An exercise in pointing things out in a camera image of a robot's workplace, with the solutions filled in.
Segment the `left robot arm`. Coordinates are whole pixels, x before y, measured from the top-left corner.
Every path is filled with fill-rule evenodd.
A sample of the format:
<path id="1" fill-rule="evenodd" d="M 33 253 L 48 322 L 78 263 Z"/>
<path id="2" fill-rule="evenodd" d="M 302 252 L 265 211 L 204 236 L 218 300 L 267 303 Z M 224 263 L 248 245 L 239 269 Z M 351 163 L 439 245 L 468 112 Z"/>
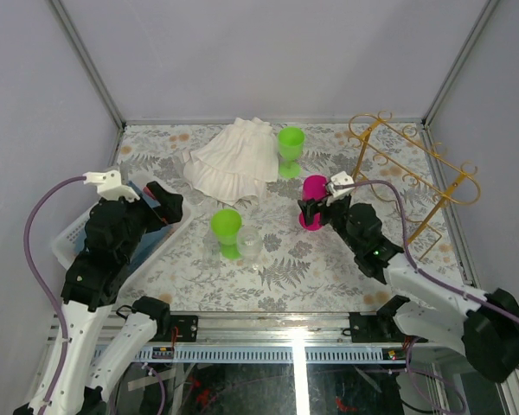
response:
<path id="1" fill-rule="evenodd" d="M 104 414 L 113 388 L 137 351 L 172 332 L 170 306 L 141 297 L 100 356 L 99 334 L 129 277 L 142 238 L 183 218 L 183 196 L 148 182 L 131 196 L 101 198 L 88 213 L 82 250 L 50 299 L 61 332 L 34 397 L 17 414 Z"/>

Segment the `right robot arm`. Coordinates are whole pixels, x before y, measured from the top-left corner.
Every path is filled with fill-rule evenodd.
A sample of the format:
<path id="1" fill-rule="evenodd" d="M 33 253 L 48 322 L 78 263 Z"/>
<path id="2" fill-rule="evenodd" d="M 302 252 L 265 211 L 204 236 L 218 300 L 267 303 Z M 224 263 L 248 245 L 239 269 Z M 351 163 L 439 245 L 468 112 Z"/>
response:
<path id="1" fill-rule="evenodd" d="M 300 201 L 306 224 L 319 218 L 353 252 L 359 270 L 400 293 L 397 305 L 377 319 L 379 335 L 396 341 L 418 336 L 463 355 L 485 379 L 502 383 L 519 367 L 519 304 L 505 290 L 492 293 L 429 278 L 402 247 L 382 232 L 367 203 Z"/>

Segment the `magenta plastic wine glass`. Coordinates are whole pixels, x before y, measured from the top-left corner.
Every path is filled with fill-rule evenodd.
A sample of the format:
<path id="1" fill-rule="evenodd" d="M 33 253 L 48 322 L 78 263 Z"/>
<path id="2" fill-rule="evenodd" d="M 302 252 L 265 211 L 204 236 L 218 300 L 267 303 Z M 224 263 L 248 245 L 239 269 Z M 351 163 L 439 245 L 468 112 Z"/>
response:
<path id="1" fill-rule="evenodd" d="M 315 232 L 322 227 L 321 215 L 315 205 L 328 195 L 326 189 L 328 181 L 326 176 L 321 175 L 308 176 L 304 180 L 302 199 L 298 202 L 300 207 L 298 221 L 301 227 L 308 231 Z"/>

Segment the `gold wire wine glass rack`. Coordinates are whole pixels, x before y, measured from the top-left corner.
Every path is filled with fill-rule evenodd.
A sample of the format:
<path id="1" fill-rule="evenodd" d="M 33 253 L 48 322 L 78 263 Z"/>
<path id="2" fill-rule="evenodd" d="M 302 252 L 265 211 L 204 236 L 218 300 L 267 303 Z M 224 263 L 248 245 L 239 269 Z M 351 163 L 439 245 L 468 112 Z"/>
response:
<path id="1" fill-rule="evenodd" d="M 417 124 L 396 124 L 391 112 L 380 111 L 351 117 L 346 136 L 358 150 L 353 180 L 393 183 L 406 209 L 407 243 L 424 259 L 445 242 L 443 211 L 477 203 L 481 187 L 477 166 L 449 162 L 447 148 L 425 144 L 422 132 Z"/>

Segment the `clear wine glass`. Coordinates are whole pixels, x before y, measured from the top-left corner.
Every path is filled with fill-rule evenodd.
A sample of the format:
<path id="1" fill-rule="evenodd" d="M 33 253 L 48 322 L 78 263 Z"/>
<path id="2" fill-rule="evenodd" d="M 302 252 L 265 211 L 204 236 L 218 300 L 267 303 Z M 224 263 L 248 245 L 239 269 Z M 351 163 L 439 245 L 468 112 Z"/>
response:
<path id="1" fill-rule="evenodd" d="M 254 227 L 244 226 L 237 234 L 237 249 L 248 268 L 257 271 L 260 268 L 260 253 L 263 239 Z"/>

